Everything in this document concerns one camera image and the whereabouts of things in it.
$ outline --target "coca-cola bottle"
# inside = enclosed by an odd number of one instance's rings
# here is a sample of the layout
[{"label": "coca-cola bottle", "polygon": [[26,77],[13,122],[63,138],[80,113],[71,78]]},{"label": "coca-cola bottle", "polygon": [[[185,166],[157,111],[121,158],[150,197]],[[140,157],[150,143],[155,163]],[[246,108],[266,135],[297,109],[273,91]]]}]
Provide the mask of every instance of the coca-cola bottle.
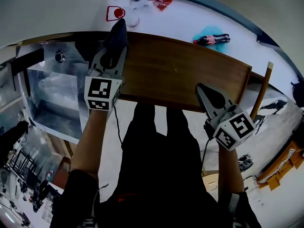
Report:
[{"label": "coca-cola bottle", "polygon": [[203,36],[198,40],[194,40],[193,43],[201,46],[209,46],[217,43],[228,43],[229,41],[230,41],[229,35],[222,34],[222,35]]}]

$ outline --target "forearm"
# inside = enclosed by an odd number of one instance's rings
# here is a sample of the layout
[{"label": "forearm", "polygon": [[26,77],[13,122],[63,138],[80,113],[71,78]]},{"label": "forearm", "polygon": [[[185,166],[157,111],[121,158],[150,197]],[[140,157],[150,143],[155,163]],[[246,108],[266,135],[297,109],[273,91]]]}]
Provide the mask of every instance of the forearm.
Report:
[{"label": "forearm", "polygon": [[218,195],[222,191],[230,193],[240,193],[244,191],[244,182],[238,166],[237,151],[227,151],[219,146],[218,152],[219,175],[218,175]]},{"label": "forearm", "polygon": [[107,114],[106,111],[91,111],[71,161],[72,170],[85,171],[98,179]]}]

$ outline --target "round knob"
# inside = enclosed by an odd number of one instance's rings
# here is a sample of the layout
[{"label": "round knob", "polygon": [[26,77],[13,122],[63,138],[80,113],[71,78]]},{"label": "round knob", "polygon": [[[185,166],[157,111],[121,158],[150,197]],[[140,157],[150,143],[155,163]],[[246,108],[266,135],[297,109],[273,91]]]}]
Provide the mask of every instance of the round knob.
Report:
[{"label": "round knob", "polygon": [[59,50],[58,52],[56,52],[55,54],[55,60],[58,62],[58,63],[63,63],[66,59],[66,56],[65,56],[65,53],[63,50]]}]

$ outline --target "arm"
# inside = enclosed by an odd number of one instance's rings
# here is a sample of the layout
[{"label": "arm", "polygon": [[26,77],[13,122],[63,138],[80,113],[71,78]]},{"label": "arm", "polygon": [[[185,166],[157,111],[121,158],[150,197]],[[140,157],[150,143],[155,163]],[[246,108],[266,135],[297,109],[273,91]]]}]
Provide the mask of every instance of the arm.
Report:
[{"label": "arm", "polygon": [[260,228],[260,224],[252,211],[241,171],[238,166],[237,151],[227,151],[219,145],[218,203],[234,218],[233,222],[245,224],[244,227]]},{"label": "arm", "polygon": [[229,193],[244,192],[244,182],[238,166],[237,151],[227,151],[219,144],[218,152],[219,175],[218,175],[218,195],[222,191]]},{"label": "arm", "polygon": [[99,200],[98,169],[107,114],[104,111],[91,111],[73,155],[71,172],[53,216],[51,228],[77,227],[86,218],[91,218],[94,200]]},{"label": "arm", "polygon": [[98,179],[107,111],[92,110],[71,161],[71,170],[87,172]]}]

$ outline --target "red plastic bag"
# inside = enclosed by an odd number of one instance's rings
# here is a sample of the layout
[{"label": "red plastic bag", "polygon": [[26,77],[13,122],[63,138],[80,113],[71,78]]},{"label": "red plastic bag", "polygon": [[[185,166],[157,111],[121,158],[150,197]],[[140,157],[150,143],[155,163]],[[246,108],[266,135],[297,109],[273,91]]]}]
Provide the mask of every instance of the red plastic bag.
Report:
[{"label": "red plastic bag", "polygon": [[153,1],[153,4],[160,10],[163,11],[170,3],[172,3],[172,0],[149,0]]}]

